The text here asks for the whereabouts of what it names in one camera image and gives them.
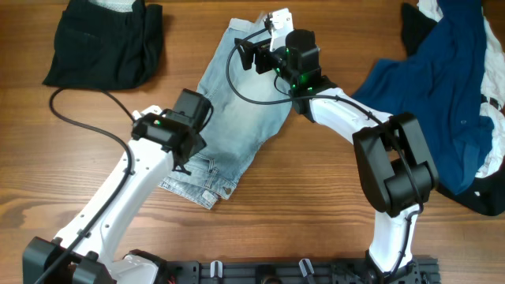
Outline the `light blue denim shorts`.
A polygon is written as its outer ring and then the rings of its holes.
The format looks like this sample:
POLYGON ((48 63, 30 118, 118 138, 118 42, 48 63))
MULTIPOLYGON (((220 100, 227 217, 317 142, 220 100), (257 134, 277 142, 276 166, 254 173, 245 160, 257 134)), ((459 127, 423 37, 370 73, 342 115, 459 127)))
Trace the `light blue denim shorts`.
POLYGON ((281 129, 291 109, 283 101, 288 84, 273 71, 243 70, 238 54, 231 51, 236 38, 266 39, 267 34, 253 35, 263 26, 261 21, 230 20, 197 85, 214 107, 201 132, 207 146, 185 164, 187 174, 171 173, 160 188, 210 209, 230 198, 262 144, 281 129))

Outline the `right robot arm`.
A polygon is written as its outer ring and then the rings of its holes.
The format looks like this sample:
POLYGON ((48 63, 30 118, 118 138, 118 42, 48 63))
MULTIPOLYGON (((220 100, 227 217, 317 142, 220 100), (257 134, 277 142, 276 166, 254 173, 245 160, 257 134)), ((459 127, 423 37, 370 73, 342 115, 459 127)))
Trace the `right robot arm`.
POLYGON ((438 185, 428 145, 410 113, 374 110, 347 96, 321 72, 311 31, 295 29, 252 42, 236 38, 243 69, 274 71, 289 85, 284 99, 310 121, 346 138, 354 149, 361 188, 375 210, 372 243, 357 280, 363 283, 438 283, 438 263, 413 256, 415 223, 438 185))

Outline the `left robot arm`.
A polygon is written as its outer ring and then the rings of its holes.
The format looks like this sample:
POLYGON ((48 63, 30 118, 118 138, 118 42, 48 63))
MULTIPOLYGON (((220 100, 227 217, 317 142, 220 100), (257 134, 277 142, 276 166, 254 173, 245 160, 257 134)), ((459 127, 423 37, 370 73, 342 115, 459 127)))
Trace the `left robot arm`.
POLYGON ((203 95, 182 90, 175 106, 129 113, 129 142, 92 127, 120 144, 118 164, 80 213, 55 237, 34 237, 22 256, 25 283, 173 283, 167 262, 134 250, 114 258, 126 229, 158 184, 205 148, 200 135, 214 108, 203 95))

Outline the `folded black shorts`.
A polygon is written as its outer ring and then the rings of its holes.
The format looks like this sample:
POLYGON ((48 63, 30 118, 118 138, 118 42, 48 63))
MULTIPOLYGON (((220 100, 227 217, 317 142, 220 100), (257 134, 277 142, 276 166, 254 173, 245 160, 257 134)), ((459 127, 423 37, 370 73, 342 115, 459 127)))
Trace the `folded black shorts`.
POLYGON ((163 7, 135 1, 119 12, 71 0, 54 36, 46 86, 117 91, 155 74, 163 51, 163 7))

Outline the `white patterned garment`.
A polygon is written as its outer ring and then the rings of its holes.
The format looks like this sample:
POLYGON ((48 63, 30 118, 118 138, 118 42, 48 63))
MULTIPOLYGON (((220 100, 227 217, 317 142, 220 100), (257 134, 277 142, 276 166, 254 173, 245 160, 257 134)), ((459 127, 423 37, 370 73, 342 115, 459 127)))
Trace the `white patterned garment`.
POLYGON ((120 13, 132 12, 135 0, 89 0, 90 3, 120 13))

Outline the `dark blue shirt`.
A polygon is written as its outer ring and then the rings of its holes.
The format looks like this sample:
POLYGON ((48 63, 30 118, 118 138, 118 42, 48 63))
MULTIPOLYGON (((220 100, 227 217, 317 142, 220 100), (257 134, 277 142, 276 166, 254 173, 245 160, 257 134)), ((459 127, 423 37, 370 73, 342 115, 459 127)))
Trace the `dark blue shirt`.
POLYGON ((443 18, 405 61, 380 59, 353 99, 416 116, 439 172, 458 195, 492 149, 492 119, 480 114, 486 36, 481 2, 445 0, 443 18))

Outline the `black mounting rail base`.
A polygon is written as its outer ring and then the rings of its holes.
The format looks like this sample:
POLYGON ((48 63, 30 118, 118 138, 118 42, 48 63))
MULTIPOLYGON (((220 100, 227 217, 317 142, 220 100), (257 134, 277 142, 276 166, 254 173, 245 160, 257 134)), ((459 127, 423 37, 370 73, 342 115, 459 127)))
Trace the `black mounting rail base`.
POLYGON ((381 273, 366 259, 314 262, 302 259, 282 263, 168 262, 161 283, 169 284, 440 284, 438 260, 413 258, 393 278, 381 273))

